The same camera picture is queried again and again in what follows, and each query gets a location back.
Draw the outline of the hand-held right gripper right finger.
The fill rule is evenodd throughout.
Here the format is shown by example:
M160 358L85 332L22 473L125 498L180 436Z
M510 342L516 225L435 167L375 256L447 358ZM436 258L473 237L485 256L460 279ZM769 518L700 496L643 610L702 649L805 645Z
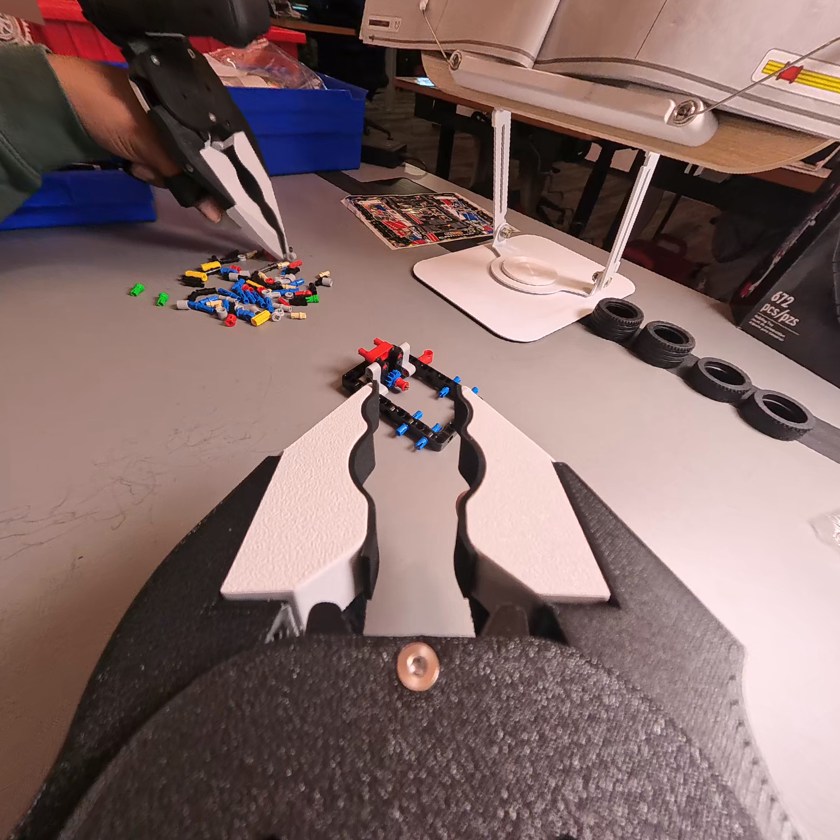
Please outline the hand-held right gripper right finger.
M455 574L476 634L515 607L525 632L558 636L556 604L607 603L609 586L553 458L468 387L455 389Z

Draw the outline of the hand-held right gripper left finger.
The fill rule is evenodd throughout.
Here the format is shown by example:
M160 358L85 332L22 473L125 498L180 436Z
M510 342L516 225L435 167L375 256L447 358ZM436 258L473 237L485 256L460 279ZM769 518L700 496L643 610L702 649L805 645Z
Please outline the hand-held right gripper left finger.
M281 454L227 577L228 600L291 605L299 625L318 603L371 599L379 570L375 467L380 398L363 386Z

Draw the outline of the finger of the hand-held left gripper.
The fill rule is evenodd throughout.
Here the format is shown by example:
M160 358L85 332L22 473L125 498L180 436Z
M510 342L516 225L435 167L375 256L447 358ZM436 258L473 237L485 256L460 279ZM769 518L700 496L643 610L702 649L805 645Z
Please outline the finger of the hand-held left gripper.
M249 222L243 219L237 210L237 200L241 193L239 192L241 186L236 176L234 164L228 159L228 142L207 142L201 150L203 161L209 166L211 173L215 176L217 182L221 186L223 192L227 195L230 208L227 210L227 215L230 216L242 229L251 233L252 238L260 245L259 234L254 232L254 229L249 225ZM287 258L287 256L273 256L276 258Z
M236 205L240 216L259 234L266 251L273 256L293 256L274 186L245 132L237 131L228 138L228 159L234 164L241 186Z

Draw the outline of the pile of small lego pieces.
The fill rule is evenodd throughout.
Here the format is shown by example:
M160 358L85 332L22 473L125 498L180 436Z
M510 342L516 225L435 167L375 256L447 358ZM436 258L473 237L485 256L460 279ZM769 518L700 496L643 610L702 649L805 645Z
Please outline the pile of small lego pieces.
M235 248L223 255L210 255L183 272L180 282L186 295L167 305L177 311L206 314L228 328L240 323L259 328L269 323L302 322L335 280L328 269L306 272L301 259L273 259L263 250Z

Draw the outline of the person's left forearm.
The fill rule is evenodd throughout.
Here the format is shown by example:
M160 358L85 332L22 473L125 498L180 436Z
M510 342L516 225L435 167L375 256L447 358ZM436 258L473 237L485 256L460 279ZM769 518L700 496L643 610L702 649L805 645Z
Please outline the person's left forearm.
M85 134L42 48L1 48L1 218L40 187L43 175L80 160Z

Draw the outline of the black lego tyre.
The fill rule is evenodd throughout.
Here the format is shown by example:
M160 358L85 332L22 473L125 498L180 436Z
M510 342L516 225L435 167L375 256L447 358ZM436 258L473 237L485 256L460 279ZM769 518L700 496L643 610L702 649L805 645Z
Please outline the black lego tyre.
M772 390L752 391L738 410L742 419L751 427L786 442L801 439L816 425L814 415L804 405L788 395Z
M629 342L644 322L644 311L627 299L604 298L587 316L587 327L598 337L616 343Z
M638 332L632 350L643 362L660 369L680 367L696 347L695 338L680 326L649 321Z
M688 369L686 383L714 402L730 405L742 403L754 390L743 370L716 357L698 359Z

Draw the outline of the black lego box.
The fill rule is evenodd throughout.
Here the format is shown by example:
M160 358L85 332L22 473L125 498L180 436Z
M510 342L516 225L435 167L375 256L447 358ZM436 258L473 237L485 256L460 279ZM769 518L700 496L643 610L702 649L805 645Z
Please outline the black lego box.
M740 330L839 385L838 187L753 268L729 306Z

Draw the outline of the person's left hand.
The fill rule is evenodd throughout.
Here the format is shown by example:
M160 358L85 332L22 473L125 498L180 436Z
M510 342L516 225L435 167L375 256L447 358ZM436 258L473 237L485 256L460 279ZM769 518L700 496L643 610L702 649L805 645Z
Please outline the person's left hand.
M135 177L165 187L181 173L125 69L72 56L48 54L47 60L85 131L104 150L128 161Z

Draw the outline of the blue plastic bin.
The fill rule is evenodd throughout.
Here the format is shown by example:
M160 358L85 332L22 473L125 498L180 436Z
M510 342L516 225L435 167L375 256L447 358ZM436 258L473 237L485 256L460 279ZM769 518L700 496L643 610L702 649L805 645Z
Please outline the blue plastic bin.
M157 218L150 185L120 169L48 173L1 229L147 223Z
M268 174L356 170L367 91L321 75L324 89L233 87Z

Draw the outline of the plastic bags in bin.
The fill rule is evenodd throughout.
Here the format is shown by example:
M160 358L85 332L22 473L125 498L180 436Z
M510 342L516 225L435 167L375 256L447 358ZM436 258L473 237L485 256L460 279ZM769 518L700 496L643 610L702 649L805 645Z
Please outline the plastic bags in bin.
M325 83L313 70L260 38L246 48L223 47L205 57L228 88L323 90Z

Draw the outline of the red plastic bin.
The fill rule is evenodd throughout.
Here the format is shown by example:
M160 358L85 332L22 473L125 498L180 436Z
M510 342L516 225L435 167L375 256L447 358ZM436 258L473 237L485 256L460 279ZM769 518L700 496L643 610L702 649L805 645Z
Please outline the red plastic bin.
M99 60L125 64L123 54L110 40L90 24L76 1L37 1L44 19L43 24L28 24L28 30L35 42L56 54L77 56L87 60ZM270 43L298 58L298 48L306 43L306 36L298 31L272 27L264 36ZM224 45L213 38L191 38L196 51L210 53Z

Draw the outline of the white book stand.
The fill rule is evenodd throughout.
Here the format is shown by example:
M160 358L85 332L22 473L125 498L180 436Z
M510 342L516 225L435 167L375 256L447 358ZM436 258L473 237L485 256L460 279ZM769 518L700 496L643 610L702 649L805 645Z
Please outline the white book stand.
M706 112L700 100L663 91L615 87L525 69L456 51L426 53L424 68L436 89L491 106L493 228L487 245L424 259L413 273L497 336L540 340L592 313L608 298L635 292L620 273L623 252L661 154L713 171L766 172L805 158L828 139L724 112ZM589 259L508 224L511 118L531 118L644 152L644 162L609 256Z

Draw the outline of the open instruction booklet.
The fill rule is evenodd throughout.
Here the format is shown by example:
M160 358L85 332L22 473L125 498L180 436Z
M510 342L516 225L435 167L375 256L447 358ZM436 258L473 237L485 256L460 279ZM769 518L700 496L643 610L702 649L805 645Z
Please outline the open instruction booklet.
M838 139L838 1L370 1L462 88L686 146L721 110Z

